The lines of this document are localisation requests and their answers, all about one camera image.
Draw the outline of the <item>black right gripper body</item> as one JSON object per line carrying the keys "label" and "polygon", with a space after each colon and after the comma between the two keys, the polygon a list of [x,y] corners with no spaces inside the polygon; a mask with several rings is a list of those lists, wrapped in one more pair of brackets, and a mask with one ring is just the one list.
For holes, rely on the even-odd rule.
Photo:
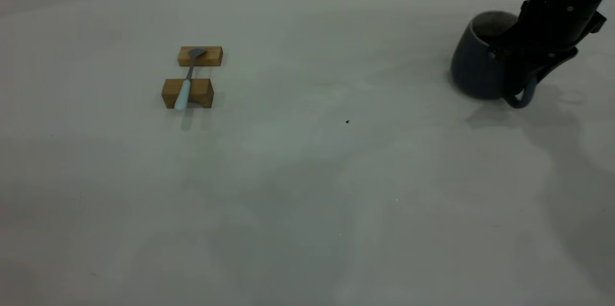
{"label": "black right gripper body", "polygon": [[516,25],[497,37],[495,49],[562,52],[594,29],[602,0],[527,0]]}

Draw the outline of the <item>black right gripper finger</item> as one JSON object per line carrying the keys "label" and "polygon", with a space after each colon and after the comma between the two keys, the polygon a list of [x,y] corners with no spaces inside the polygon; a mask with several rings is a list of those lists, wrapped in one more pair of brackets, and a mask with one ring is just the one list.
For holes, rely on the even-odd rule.
{"label": "black right gripper finger", "polygon": [[563,63],[576,57],[578,48],[576,48],[576,46],[571,48],[536,46],[535,52],[537,54],[535,79],[536,84],[539,84],[557,67],[560,67]]}
{"label": "black right gripper finger", "polygon": [[532,99],[537,80],[525,52],[500,49],[498,62],[502,65],[502,98]]}

